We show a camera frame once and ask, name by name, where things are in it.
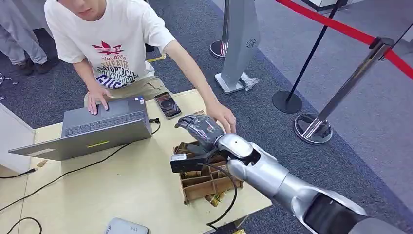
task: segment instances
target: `gray pants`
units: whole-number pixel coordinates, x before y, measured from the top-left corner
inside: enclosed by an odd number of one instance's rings
[[[25,61],[24,51],[33,63],[44,64],[47,61],[35,33],[20,17],[11,0],[0,0],[0,51],[13,65]]]

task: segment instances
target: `cardboard compartment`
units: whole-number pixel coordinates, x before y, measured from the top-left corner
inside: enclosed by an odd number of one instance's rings
[[[190,144],[198,145],[198,142],[192,142]],[[188,143],[181,143],[174,148],[174,153],[187,154],[188,158],[195,156],[195,154],[188,151],[187,147]],[[214,156],[211,164],[228,171],[226,161],[220,155]],[[200,171],[180,173],[180,179],[182,190],[184,191],[185,204],[210,194],[221,193],[234,188],[226,174],[209,166],[204,166]],[[236,178],[234,178],[234,180],[238,188],[243,187],[242,181]]]

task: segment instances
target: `red strap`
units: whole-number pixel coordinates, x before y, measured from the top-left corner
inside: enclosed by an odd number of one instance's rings
[[[413,69],[403,61],[399,55],[397,55],[393,50],[389,50],[384,57],[386,57],[394,66],[396,66],[400,71],[404,72],[408,77],[413,79]]]
[[[358,41],[361,41],[367,45],[372,44],[373,40],[375,39],[373,36],[368,35],[364,32],[361,32],[355,28],[352,28],[350,26],[347,26],[343,23],[340,23],[338,21],[335,21],[334,19],[328,18],[326,16],[320,15],[317,12],[314,12],[308,8],[305,8],[301,5],[298,5],[295,2],[292,2],[291,0],[275,0],[282,5],[290,8],[291,10],[302,14],[314,21],[317,21],[321,24],[324,24],[334,30],[337,30],[345,35],[348,35],[349,37],[352,37]],[[404,72],[408,77],[413,79],[413,69],[405,62],[401,57],[399,57],[393,50],[389,50],[385,57],[398,69],[400,69],[402,72]]]

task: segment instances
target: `robotic arm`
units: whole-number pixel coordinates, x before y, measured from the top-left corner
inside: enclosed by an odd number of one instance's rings
[[[191,159],[173,156],[173,172],[199,170],[198,163],[208,162],[219,151],[232,175],[281,204],[313,234],[405,234],[368,217],[362,207],[344,196],[295,177],[258,145],[236,134],[224,134],[208,116],[185,116],[175,127],[187,129],[208,153]]]

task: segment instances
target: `wire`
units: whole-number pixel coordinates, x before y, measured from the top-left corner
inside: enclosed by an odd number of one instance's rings
[[[159,124],[159,125],[158,125],[158,128],[157,128],[155,131],[153,131],[153,133],[151,133],[152,135],[155,134],[155,133],[161,128],[161,121],[159,120],[159,118],[150,119],[150,120],[149,120],[149,123],[157,123],[157,124]]]
[[[238,188],[237,188],[237,185],[235,184],[234,178],[231,177],[231,174],[229,172],[227,172],[226,170],[223,170],[223,169],[221,169],[217,166],[214,166],[212,164],[209,164],[209,163],[201,162],[201,163],[198,163],[198,164],[203,164],[203,165],[206,165],[206,166],[210,166],[210,167],[224,173],[231,180],[232,185],[234,186],[234,197],[232,199],[231,204],[228,206],[228,208],[224,211],[224,213],[222,213],[222,215],[218,219],[206,224],[207,226],[212,227],[214,230],[218,231],[218,229],[216,227],[214,227],[213,224],[216,223],[216,222],[219,222],[231,210],[232,206],[234,206],[235,200],[237,199]]]
[[[152,133],[152,134],[154,134],[154,133],[156,133],[156,132],[161,128],[161,121],[159,120],[159,118],[150,119],[149,121],[150,121],[150,123],[155,122],[155,123],[158,123],[158,124],[159,124],[158,128]],[[125,148],[125,147],[128,146],[129,144],[123,145],[122,147],[120,147],[119,149],[117,149],[115,152],[111,153],[109,156],[107,156],[107,157],[104,158],[103,160],[100,160],[100,161],[98,161],[98,162],[95,162],[95,163],[89,164],[89,165],[87,165],[87,166],[84,166],[84,167],[78,168],[78,169],[76,169],[76,170],[69,171],[69,172],[66,172],[66,173],[62,174],[62,175],[59,176],[58,178],[56,178],[56,179],[54,179],[53,181],[51,181],[51,182],[43,185],[42,187],[40,187],[40,188],[37,189],[36,191],[32,192],[31,194],[29,194],[29,195],[27,195],[27,196],[24,196],[24,197],[20,198],[19,200],[16,200],[16,201],[14,201],[13,203],[10,203],[9,205],[3,207],[2,209],[0,209],[0,212],[4,211],[5,209],[9,208],[10,206],[12,206],[12,205],[14,205],[14,204],[16,204],[16,203],[18,203],[18,202],[26,199],[26,198],[29,198],[29,197],[33,196],[34,194],[38,193],[40,190],[42,190],[42,189],[44,189],[45,187],[53,184],[54,182],[58,181],[60,178],[64,177],[65,175],[68,175],[68,174],[73,173],[73,172],[80,171],[80,170],[82,170],[82,169],[85,169],[85,168],[94,166],[94,165],[96,165],[96,164],[99,164],[99,163],[102,163],[102,162],[108,160],[110,157],[112,157],[114,154],[116,154],[117,152],[119,152],[121,149]],[[0,177],[0,178],[1,178],[1,179],[15,178],[15,177],[22,176],[22,175],[25,175],[25,174],[29,174],[29,173],[32,173],[32,172],[35,172],[35,171],[36,171],[36,169],[33,168],[33,169],[30,169],[30,170],[28,170],[28,171],[26,171],[26,172],[24,172],[24,173],[22,173],[22,174],[20,174],[20,175],[15,175],[15,176],[10,176],[10,177]],[[15,224],[12,226],[12,228],[10,229],[10,231],[7,232],[7,234],[10,234],[11,231],[16,227],[16,225],[18,225],[20,222],[22,222],[22,221],[25,220],[25,219],[31,219],[31,220],[33,220],[34,222],[36,222],[36,223],[38,224],[38,226],[39,226],[39,234],[41,234],[42,226],[41,226],[40,222],[37,221],[37,219],[32,218],[32,217],[26,217],[26,218],[22,218],[21,220],[19,220],[17,223],[15,223]]]
[[[7,176],[7,177],[0,177],[0,179],[12,179],[12,178],[16,178],[25,174],[29,174],[29,173],[33,173],[36,171],[36,168],[32,168],[26,172],[23,172],[22,174],[18,174],[18,175],[14,175],[14,176]]]
[[[21,220],[17,221],[17,223],[15,223],[15,224],[13,225],[13,227],[12,227],[6,234],[10,234],[10,233],[12,232],[12,230],[15,228],[15,226],[18,225],[20,222],[22,222],[22,221],[25,220],[25,219],[31,219],[31,220],[33,220],[34,222],[36,222],[36,223],[38,224],[38,226],[39,226],[39,234],[41,234],[41,230],[42,230],[41,224],[39,223],[39,221],[38,221],[37,219],[32,218],[32,217],[22,218]]]
[[[73,170],[73,171],[69,171],[69,172],[64,173],[63,175],[59,176],[57,179],[55,179],[55,180],[53,180],[53,181],[51,181],[51,182],[49,182],[49,183],[41,186],[39,189],[37,189],[36,191],[32,192],[31,194],[29,194],[29,195],[27,195],[27,196],[24,196],[24,197],[20,198],[19,200],[15,201],[15,202],[13,202],[13,203],[10,203],[9,205],[3,207],[3,208],[0,210],[0,212],[4,211],[5,209],[9,208],[9,207],[12,206],[12,205],[18,203],[19,201],[22,201],[22,200],[24,200],[24,199],[26,199],[26,198],[29,198],[29,197],[33,196],[34,194],[38,193],[40,190],[42,190],[42,189],[44,189],[45,187],[53,184],[54,182],[58,181],[60,178],[64,177],[65,175],[68,175],[68,174],[73,173],[73,172],[80,171],[80,170],[82,170],[82,169],[85,169],[85,168],[94,166],[94,165],[96,165],[96,164],[99,164],[99,163],[102,163],[102,162],[108,160],[110,157],[112,157],[114,154],[116,154],[119,150],[125,148],[125,147],[128,146],[128,145],[129,145],[129,144],[126,144],[126,145],[120,147],[120,148],[117,149],[115,152],[111,153],[109,156],[107,156],[106,158],[104,158],[104,159],[101,160],[101,161],[98,161],[98,162],[89,164],[89,165],[87,165],[87,166],[81,167],[81,168],[79,168],[79,169],[76,169],[76,170]]]

